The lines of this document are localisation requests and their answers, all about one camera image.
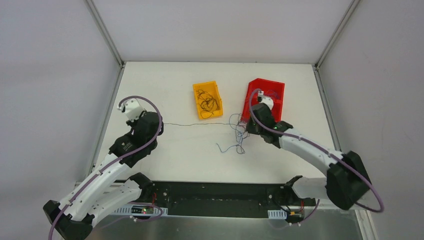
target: red wire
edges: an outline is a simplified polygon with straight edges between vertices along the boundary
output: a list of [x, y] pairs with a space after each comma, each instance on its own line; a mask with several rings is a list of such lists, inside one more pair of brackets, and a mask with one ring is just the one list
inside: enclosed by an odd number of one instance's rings
[[151, 202], [151, 204], [155, 203], [155, 199], [156, 199], [156, 192], [153, 193], [153, 201]]

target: white tabletop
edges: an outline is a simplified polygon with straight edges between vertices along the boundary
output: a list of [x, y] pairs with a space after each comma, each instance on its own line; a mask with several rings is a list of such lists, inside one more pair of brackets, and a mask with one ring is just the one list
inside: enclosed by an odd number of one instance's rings
[[[128, 62], [114, 105], [124, 97], [139, 95], [159, 108], [164, 123], [227, 123], [231, 114], [242, 112], [248, 83], [256, 78], [285, 83], [281, 119], [304, 136], [333, 147], [314, 72], [307, 64]], [[199, 120], [193, 84], [209, 81], [218, 85], [223, 116]], [[140, 103], [154, 111], [147, 102]], [[127, 120], [123, 113], [112, 111], [98, 163], [116, 138], [129, 131]], [[229, 125], [165, 125], [157, 141], [151, 155], [119, 179], [137, 172], [151, 180], [221, 183], [285, 183], [296, 175], [323, 176], [303, 159], [265, 143], [257, 135], [243, 141], [245, 154], [237, 154], [235, 148], [221, 153], [216, 143], [223, 148], [237, 143]]]

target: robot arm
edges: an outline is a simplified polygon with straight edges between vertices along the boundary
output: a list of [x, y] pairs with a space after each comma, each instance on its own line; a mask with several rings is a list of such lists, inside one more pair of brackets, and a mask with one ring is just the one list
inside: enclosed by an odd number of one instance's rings
[[121, 173], [130, 170], [157, 146], [155, 139], [140, 151], [116, 161], [121, 156], [147, 144], [158, 131], [160, 122], [156, 112], [146, 111], [135, 98], [128, 99], [118, 109], [128, 117], [126, 123], [131, 126], [131, 130], [116, 139], [99, 167], [74, 191], [59, 202], [48, 201], [43, 207], [51, 224], [58, 218], [54, 227], [65, 240], [85, 239], [93, 227], [108, 214], [128, 202], [149, 194], [147, 189], [153, 183], [141, 173], [131, 176], [120, 188], [104, 194], [105, 189]]
[[285, 121], [276, 122], [271, 113], [273, 100], [265, 96], [263, 91], [258, 93], [258, 102], [252, 106], [254, 116], [267, 128], [281, 134], [264, 129], [252, 117], [246, 130], [250, 134], [260, 135], [265, 142], [277, 148], [296, 154], [325, 175], [324, 178], [296, 176], [290, 180], [284, 188], [291, 191], [295, 198], [329, 199], [340, 209], [348, 210], [369, 190], [361, 179], [332, 157], [341, 159], [370, 181], [358, 154], [353, 151], [344, 154], [331, 150], [303, 136], [291, 124]]

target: red plastic tray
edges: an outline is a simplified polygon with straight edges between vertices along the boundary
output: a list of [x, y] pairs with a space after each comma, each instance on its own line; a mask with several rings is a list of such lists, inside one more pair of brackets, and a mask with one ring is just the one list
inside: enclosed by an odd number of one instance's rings
[[[281, 114], [283, 112], [283, 97], [284, 97], [285, 84], [277, 81], [270, 81], [262, 78], [256, 78], [249, 82], [247, 87], [246, 99], [244, 100], [243, 112], [241, 119], [245, 122], [249, 121], [251, 114], [249, 112], [249, 97], [255, 89], [262, 89], [264, 94], [274, 100], [274, 107], [272, 108], [272, 116], [275, 121], [281, 121]], [[255, 93], [252, 99], [252, 105], [258, 104], [258, 93]]]

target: yellow bin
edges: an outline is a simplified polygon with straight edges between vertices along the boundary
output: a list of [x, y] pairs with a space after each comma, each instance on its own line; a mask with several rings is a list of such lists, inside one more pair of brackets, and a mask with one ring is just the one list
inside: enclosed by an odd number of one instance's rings
[[215, 81], [193, 84], [193, 91], [200, 120], [219, 117], [224, 114], [223, 101]]

